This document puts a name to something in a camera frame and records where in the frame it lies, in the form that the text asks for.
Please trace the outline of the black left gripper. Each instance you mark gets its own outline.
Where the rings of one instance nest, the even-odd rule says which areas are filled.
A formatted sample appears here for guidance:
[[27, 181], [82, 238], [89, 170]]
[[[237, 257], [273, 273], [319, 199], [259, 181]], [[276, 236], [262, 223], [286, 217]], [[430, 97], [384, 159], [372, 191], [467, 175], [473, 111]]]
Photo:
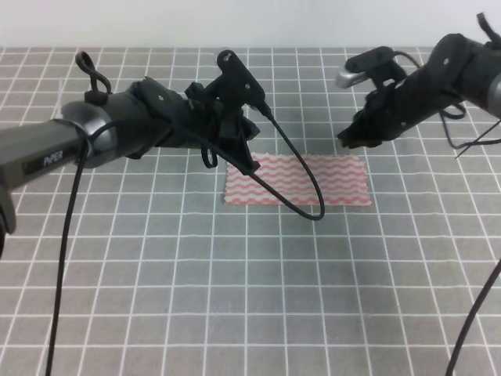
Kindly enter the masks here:
[[136, 95], [153, 120], [160, 123], [156, 147], [199, 149], [206, 168], [216, 168], [222, 157], [244, 175], [260, 167], [247, 142], [259, 133], [241, 109], [227, 111], [224, 103], [211, 98], [199, 83], [188, 87], [185, 99], [152, 78], [137, 84]]

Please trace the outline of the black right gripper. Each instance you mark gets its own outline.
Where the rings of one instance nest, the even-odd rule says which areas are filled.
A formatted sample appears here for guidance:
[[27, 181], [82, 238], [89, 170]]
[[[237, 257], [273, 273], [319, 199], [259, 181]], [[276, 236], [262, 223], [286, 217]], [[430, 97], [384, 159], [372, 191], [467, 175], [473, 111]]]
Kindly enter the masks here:
[[407, 80], [368, 99], [352, 124], [337, 134], [337, 139], [348, 149], [378, 147], [397, 139], [445, 107], [446, 94], [432, 92], [424, 84]]

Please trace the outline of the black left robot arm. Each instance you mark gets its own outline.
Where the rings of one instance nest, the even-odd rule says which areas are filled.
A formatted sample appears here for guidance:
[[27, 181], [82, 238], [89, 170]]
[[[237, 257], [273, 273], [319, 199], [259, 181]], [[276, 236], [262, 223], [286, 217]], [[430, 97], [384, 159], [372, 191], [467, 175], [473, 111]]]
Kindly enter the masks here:
[[1, 235], [16, 230], [13, 190], [64, 165], [85, 160], [97, 168], [120, 157], [139, 159], [154, 147], [200, 148], [203, 157], [220, 156], [248, 175], [260, 164], [248, 141], [258, 127], [241, 109], [227, 110], [202, 85], [183, 98], [152, 78], [109, 94], [99, 106], [67, 103], [58, 118], [1, 131]]

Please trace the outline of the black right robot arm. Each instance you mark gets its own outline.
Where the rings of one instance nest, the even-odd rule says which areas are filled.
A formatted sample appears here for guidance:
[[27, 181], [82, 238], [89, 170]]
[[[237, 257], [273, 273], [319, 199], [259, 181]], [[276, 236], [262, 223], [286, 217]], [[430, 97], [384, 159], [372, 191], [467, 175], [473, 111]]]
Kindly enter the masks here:
[[489, 40], [485, 44], [462, 34], [447, 34], [427, 62], [411, 74], [397, 64], [398, 51], [380, 46], [349, 58], [336, 85], [347, 89], [371, 80], [375, 89], [351, 124], [337, 134], [350, 149], [392, 141], [428, 118], [445, 115], [450, 106], [468, 101], [500, 116], [500, 36], [484, 13], [477, 15]]

